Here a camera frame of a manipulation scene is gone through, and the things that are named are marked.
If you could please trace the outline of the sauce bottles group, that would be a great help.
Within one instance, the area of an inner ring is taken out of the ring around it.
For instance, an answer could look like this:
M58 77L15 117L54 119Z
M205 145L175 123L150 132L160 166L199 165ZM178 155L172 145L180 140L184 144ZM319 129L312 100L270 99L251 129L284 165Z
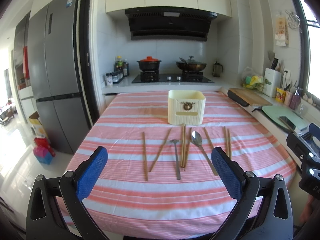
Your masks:
M122 59L121 56L116 56L115 63L114 63L115 71L122 71L123 76L129 76L129 63L127 59Z

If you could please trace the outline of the black pot with red lid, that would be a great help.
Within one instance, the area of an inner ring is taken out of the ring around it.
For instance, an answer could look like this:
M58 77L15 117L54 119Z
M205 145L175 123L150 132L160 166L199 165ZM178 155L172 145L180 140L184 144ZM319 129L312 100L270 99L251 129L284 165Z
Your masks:
M137 63L143 72L156 72L159 70L161 60L147 56L145 59L137 61Z

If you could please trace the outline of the cream plastic utensil holder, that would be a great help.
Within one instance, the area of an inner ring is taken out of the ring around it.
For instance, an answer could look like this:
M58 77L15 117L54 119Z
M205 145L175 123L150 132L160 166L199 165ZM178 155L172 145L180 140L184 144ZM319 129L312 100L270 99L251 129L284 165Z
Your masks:
M171 125L200 125L203 122L206 97L197 90L168 92L168 123Z

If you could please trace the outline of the grey double door refrigerator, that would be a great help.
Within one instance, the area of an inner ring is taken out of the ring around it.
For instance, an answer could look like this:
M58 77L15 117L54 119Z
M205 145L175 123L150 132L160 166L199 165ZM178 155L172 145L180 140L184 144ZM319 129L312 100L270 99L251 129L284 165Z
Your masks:
M78 0L52 0L29 20L29 75L51 146L74 154L89 131L76 57Z

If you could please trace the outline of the hanging wall calendar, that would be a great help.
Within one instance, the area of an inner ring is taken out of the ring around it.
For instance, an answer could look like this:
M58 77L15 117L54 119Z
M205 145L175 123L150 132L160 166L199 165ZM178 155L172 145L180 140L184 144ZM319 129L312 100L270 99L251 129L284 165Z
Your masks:
M284 15L278 15L276 17L276 30L274 39L276 42L276 46L286 47L287 45L289 45L289 32L287 20Z

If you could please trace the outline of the green plastic cutting board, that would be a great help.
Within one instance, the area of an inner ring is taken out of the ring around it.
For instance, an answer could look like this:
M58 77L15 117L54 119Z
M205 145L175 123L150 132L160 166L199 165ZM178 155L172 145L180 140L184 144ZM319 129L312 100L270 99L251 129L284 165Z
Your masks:
M256 107L254 111L260 111L269 118L276 126L286 133L295 132L302 134L309 124L292 109L286 106L263 106Z

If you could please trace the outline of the black gas stove top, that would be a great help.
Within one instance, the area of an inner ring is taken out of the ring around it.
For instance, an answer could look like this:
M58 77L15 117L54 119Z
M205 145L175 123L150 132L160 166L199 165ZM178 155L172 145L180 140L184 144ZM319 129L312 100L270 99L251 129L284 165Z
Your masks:
M141 72L132 83L153 83L153 82L195 82L195 83L214 83L214 81L204 77L203 72L180 72L161 74L159 71Z

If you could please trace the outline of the black range hood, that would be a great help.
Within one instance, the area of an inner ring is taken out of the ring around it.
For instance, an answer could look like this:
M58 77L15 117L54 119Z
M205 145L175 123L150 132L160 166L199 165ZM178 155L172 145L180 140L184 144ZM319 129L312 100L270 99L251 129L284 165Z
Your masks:
M138 7L125 9L132 40L184 39L207 41L217 13L184 7Z

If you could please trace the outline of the wooden cutting board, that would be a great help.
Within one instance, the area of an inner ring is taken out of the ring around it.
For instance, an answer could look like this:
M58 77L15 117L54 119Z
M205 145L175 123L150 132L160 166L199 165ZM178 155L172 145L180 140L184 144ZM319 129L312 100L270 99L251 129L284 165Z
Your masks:
M227 92L227 95L230 99L240 104L242 107L272 106L272 103L249 89L230 88Z

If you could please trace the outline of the yellow snack packet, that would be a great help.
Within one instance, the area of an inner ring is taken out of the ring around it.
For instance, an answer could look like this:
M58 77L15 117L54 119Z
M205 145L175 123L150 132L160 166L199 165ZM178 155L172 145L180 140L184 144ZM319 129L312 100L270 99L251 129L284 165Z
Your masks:
M276 94L275 94L275 100L278 102L284 103L285 97L286 97L286 90L283 90L282 88L277 87Z

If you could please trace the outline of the white label spice jar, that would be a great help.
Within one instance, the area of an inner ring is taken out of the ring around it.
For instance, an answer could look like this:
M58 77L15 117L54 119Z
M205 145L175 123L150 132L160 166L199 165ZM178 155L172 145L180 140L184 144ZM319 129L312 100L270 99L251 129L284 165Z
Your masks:
M112 87L112 86L113 86L112 73L106 73L106 74L105 74L105 82L106 82L106 85L107 85L108 87Z

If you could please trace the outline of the steel tablespoon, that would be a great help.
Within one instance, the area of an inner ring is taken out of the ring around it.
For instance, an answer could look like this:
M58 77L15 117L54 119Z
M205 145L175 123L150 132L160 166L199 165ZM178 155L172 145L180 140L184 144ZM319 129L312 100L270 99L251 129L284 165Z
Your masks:
M209 159L208 155L206 154L206 152L202 146L202 137L200 136L199 132L197 132L197 131L191 132L191 142L201 150L201 152L204 155L206 161L208 162L213 174L215 176L217 176L218 175L217 171L214 168L212 161Z

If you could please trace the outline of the steel ladle spoon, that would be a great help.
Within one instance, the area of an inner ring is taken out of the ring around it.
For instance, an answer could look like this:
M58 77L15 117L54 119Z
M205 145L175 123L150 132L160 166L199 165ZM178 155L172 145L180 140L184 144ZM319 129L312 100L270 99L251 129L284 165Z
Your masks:
M178 180L181 180L179 159L178 159L178 153L177 153L177 143L179 142L179 140L172 139L170 142L173 143L174 149L175 149L176 176Z

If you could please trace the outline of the dark wok with glass lid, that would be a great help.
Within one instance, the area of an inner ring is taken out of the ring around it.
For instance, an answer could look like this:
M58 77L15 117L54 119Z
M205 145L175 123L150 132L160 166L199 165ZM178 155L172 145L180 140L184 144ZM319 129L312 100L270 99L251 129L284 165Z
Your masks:
M176 61L176 66L183 72L201 72L207 66L206 63L196 61L193 56L189 56L187 60L182 57L179 59L179 61Z

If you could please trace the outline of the dark glass kettle jug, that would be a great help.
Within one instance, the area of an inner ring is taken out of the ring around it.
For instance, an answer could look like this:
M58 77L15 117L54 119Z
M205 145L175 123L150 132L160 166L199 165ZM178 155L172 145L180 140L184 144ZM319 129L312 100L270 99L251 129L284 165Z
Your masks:
M213 77L220 77L223 73L223 65L217 61L213 65Z

